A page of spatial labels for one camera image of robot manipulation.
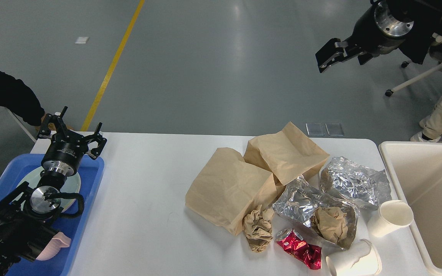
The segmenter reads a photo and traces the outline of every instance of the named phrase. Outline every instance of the aluminum foil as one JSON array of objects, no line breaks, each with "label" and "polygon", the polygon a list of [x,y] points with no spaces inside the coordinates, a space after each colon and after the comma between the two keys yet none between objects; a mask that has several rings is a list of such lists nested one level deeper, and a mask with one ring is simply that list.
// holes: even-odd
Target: aluminum foil
[{"label": "aluminum foil", "polygon": [[384,170],[375,171],[345,157],[334,157],[323,169],[320,189],[371,210],[377,210],[380,204],[391,200],[390,183]]},{"label": "aluminum foil", "polygon": [[337,246],[349,249],[352,241],[356,237],[356,227],[358,222],[358,208],[347,200],[336,199],[308,184],[303,176],[299,176],[295,180],[286,185],[286,189],[279,199],[272,204],[272,208],[276,213],[291,221],[299,222],[303,227],[297,228],[298,231],[305,235],[307,242],[323,247],[335,245],[330,241],[320,237],[311,227],[310,218],[318,207],[339,207],[346,213],[347,222],[347,238],[338,241]]}]

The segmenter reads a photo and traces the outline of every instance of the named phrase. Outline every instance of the chair leg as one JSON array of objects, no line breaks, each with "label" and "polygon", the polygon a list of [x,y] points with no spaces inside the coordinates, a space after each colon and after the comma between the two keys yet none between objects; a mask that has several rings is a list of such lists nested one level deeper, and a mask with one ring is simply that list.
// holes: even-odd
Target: chair leg
[{"label": "chair leg", "polygon": [[[435,37],[436,41],[442,43],[442,36],[437,35],[437,34],[433,34],[433,36]],[[433,67],[433,68],[431,68],[431,69],[429,69],[429,70],[427,70],[426,72],[424,72],[424,73],[422,73],[422,74],[420,74],[420,75],[417,75],[416,77],[413,77],[412,79],[410,79],[410,80],[404,82],[403,84],[400,84],[400,85],[398,85],[398,86],[395,86],[395,87],[392,88],[392,89],[388,89],[388,90],[386,91],[385,95],[388,96],[388,97],[390,97],[390,96],[391,96],[393,93],[395,93],[396,91],[399,91],[400,89],[403,89],[403,88],[405,88],[405,87],[407,87],[407,86],[409,86],[409,85],[411,85],[411,84],[413,84],[413,83],[415,83],[415,82],[417,82],[417,81],[419,81],[419,80],[422,80],[422,79],[424,79],[425,77],[427,77],[428,75],[431,75],[432,73],[434,73],[434,72],[436,72],[436,71],[438,71],[438,70],[440,70],[440,69],[442,69],[442,63],[439,64],[439,65],[437,65],[437,66],[435,66],[435,67]]]},{"label": "chair leg", "polygon": [[18,119],[18,117],[16,117],[16,115],[11,112],[9,109],[5,108],[11,115],[11,117],[13,117],[13,119],[16,121],[16,123],[20,126],[21,129],[23,129],[23,131],[25,132],[25,134],[35,143],[37,142],[37,139],[35,139],[35,137],[32,136],[32,134],[30,133],[30,131],[28,131],[28,129],[26,129],[25,126],[23,126],[23,124],[21,123],[20,119]]}]

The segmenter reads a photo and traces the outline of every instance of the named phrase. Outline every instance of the white paper cup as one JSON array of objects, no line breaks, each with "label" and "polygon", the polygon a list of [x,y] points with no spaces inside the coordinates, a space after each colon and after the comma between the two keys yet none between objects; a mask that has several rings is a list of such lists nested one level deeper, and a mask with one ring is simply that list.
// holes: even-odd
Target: white paper cup
[{"label": "white paper cup", "polygon": [[408,227],[414,221],[414,213],[407,203],[390,200],[379,206],[367,227],[368,232],[376,237],[383,237],[397,229]]},{"label": "white paper cup", "polygon": [[326,261],[332,276],[374,275],[382,269],[378,251],[366,239],[353,243],[347,251],[327,256]]}]

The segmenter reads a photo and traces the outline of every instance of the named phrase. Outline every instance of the black cable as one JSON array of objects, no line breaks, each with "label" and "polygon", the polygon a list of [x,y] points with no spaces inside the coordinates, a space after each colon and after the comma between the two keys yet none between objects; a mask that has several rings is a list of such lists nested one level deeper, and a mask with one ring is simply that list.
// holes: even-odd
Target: black cable
[{"label": "black cable", "polygon": [[47,199],[76,199],[78,201],[78,210],[74,214],[61,213],[60,218],[74,219],[79,217],[84,211],[84,198],[77,192],[60,192],[58,194],[51,194],[45,197]]}]

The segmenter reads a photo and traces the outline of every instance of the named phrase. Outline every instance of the crumpled paper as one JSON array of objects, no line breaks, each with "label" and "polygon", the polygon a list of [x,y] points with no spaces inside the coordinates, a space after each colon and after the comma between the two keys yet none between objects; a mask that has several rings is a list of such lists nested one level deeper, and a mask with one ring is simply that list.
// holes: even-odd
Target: crumpled paper
[{"label": "crumpled paper", "polygon": [[312,229],[332,243],[347,237],[346,214],[339,207],[318,207],[310,219]]},{"label": "crumpled paper", "polygon": [[247,237],[250,249],[254,252],[262,252],[267,248],[272,240],[272,218],[274,210],[272,208],[261,211],[259,205],[243,219],[243,231]]}]

